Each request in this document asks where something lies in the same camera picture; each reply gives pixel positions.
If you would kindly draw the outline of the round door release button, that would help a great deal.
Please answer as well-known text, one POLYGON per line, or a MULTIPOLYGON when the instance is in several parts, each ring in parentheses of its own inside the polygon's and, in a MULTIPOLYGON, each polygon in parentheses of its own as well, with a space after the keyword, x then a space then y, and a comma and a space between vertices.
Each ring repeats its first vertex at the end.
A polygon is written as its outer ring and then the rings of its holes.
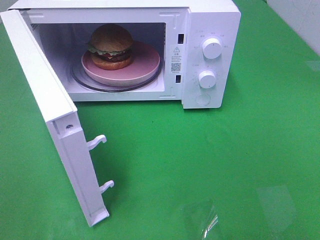
POLYGON ((195 101, 200 106, 206 106, 210 103, 211 97, 208 94, 201 94, 196 97, 195 101))

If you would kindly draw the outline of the pink round plate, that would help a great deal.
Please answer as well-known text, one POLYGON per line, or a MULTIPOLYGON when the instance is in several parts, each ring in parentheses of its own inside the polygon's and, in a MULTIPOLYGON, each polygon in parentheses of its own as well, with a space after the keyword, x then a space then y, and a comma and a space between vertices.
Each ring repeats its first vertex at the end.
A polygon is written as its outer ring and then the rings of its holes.
POLYGON ((96 66, 89 51, 81 57, 84 71, 94 81, 112 87, 130 87, 150 80, 161 63, 159 53, 150 44, 134 41, 131 63, 121 69, 105 70, 96 66))

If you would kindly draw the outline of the burger with lettuce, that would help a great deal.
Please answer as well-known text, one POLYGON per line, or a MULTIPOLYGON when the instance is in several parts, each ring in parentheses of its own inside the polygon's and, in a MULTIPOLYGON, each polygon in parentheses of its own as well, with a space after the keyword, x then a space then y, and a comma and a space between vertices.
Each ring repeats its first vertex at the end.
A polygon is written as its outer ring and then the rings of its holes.
POLYGON ((103 70, 119 70, 132 63, 134 40, 123 27, 108 23, 98 27, 87 44, 93 63, 103 70))

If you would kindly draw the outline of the white microwave door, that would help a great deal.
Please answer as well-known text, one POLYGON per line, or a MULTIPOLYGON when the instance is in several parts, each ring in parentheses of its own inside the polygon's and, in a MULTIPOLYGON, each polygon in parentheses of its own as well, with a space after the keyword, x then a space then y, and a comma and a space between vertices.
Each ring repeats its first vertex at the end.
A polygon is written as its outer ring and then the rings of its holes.
POLYGON ((77 108, 32 34, 26 17, 18 10, 0 15, 85 219, 92 227, 110 215, 102 194, 114 182, 98 184, 90 155, 99 143, 107 141, 106 136, 86 141, 77 108))

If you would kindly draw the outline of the lower white microwave knob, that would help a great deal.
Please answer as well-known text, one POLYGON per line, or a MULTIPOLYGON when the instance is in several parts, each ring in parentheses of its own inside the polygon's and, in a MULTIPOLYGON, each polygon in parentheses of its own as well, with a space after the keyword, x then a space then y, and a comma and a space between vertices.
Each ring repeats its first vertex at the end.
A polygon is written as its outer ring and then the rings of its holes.
POLYGON ((217 82, 216 74, 211 70, 202 71, 198 75, 198 82, 200 87, 203 89, 213 88, 217 82))

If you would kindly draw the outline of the white microwave knob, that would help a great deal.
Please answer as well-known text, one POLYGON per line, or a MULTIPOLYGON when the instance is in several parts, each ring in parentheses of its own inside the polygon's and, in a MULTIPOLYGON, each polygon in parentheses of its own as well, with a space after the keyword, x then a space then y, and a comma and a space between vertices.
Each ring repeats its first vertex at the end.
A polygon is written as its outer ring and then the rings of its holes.
POLYGON ((198 82, 200 87, 203 89, 213 88, 217 82, 216 74, 211 70, 202 71, 198 75, 198 82))
POLYGON ((215 59, 222 53, 223 43, 216 37, 210 37, 202 43, 202 53, 207 59, 215 59))

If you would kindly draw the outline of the warning label with QR code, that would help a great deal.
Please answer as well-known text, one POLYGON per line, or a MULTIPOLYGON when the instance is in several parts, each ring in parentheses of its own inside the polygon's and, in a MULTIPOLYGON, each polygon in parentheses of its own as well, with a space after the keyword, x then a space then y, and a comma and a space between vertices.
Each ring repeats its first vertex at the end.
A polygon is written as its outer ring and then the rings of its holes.
POLYGON ((183 51, 182 47, 178 44, 170 46, 170 71, 174 74, 178 74, 182 70, 183 51))

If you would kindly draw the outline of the white microwave oven body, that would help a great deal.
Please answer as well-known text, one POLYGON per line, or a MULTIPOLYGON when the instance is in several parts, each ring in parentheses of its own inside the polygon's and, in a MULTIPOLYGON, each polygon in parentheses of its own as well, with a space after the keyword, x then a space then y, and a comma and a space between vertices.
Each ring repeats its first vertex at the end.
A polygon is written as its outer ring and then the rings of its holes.
POLYGON ((58 76, 73 103, 89 101, 180 100, 185 109, 219 108, 223 95, 241 13, 231 0, 19 0, 9 10, 18 10, 58 76), (74 64, 88 52, 93 32, 116 24, 129 31, 133 42, 151 45, 160 56, 164 91, 102 92, 78 83, 74 64), (203 55, 208 38, 222 41, 215 59, 203 55), (171 45, 182 48, 180 73, 170 70, 171 45), (204 89, 199 74, 212 71, 216 84, 204 89), (210 103, 196 103, 201 94, 210 103))

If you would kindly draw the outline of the upper white microwave knob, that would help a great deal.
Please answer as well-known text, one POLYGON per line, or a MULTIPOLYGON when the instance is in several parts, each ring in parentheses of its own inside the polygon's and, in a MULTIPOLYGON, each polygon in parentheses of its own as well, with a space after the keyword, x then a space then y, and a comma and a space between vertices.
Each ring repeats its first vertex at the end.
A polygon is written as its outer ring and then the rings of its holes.
POLYGON ((202 43, 202 53, 207 59, 215 59, 222 53, 223 43, 216 37, 210 37, 202 43))

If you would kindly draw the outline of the glass microwave turntable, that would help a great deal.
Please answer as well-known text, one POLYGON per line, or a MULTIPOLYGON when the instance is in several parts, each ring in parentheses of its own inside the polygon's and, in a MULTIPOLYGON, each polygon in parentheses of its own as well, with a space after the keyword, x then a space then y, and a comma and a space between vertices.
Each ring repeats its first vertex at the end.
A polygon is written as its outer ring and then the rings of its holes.
POLYGON ((100 92, 163 92, 165 90, 161 64, 142 68, 142 63, 132 63, 118 70, 104 70, 90 59, 72 66, 72 76, 81 85, 100 92))

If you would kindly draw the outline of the clear tape strip front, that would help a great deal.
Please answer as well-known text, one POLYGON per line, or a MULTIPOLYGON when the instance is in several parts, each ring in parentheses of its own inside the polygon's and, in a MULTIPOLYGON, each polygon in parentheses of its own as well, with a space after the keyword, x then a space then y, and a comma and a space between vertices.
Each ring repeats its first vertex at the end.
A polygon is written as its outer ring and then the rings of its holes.
POLYGON ((222 240, 219 215, 211 199, 182 207, 187 240, 222 240))

